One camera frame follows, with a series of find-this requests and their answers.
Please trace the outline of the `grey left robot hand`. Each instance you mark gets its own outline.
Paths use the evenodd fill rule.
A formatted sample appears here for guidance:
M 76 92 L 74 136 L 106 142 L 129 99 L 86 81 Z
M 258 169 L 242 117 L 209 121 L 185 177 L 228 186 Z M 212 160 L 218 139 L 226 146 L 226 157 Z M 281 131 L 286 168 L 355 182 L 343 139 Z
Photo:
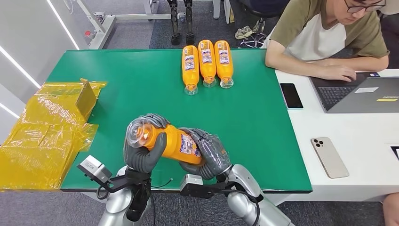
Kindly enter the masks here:
M 164 129 L 170 124 L 166 118 L 156 113 L 148 113 L 144 118 L 149 120 L 151 125 L 158 129 Z M 139 148 L 131 147 L 125 140 L 123 147 L 124 162 L 130 169 L 141 173 L 150 173 L 161 158 L 166 145 L 167 135 L 165 132 L 159 133 L 155 146 L 151 150 L 148 150 L 148 148 L 144 146 Z

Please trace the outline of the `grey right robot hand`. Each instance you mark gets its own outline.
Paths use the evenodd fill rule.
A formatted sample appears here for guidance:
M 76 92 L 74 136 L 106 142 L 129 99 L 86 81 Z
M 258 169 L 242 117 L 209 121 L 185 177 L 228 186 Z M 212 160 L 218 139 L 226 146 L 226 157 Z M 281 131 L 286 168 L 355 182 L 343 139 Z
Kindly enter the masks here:
M 183 170 L 190 174 L 199 175 L 205 180 L 223 174 L 232 165 L 227 151 L 221 140 L 215 134 L 210 134 L 202 129 L 180 128 L 190 135 L 195 141 L 202 159 L 205 163 L 201 166 L 186 162 L 179 162 Z

